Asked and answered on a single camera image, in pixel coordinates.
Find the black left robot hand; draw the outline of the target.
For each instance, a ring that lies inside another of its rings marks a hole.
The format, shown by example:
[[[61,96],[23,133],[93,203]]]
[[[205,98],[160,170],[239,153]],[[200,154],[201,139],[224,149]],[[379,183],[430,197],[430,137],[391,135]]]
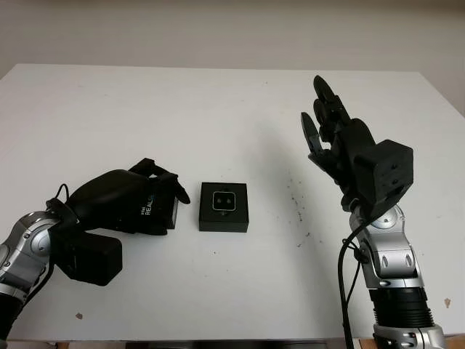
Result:
[[[175,228],[178,203],[190,197],[174,174],[144,158],[128,170],[115,169],[74,191],[66,205],[86,230],[165,236]]]

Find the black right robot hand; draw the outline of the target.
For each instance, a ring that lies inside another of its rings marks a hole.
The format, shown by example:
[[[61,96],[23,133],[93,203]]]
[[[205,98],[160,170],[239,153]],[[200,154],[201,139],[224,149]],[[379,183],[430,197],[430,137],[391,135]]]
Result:
[[[321,76],[313,79],[313,87],[318,96],[313,111],[319,126],[308,113],[301,113],[304,138],[310,149],[308,158],[340,187],[342,209],[351,212],[360,203],[354,158],[375,145],[375,141],[363,121],[349,117],[339,96]]]

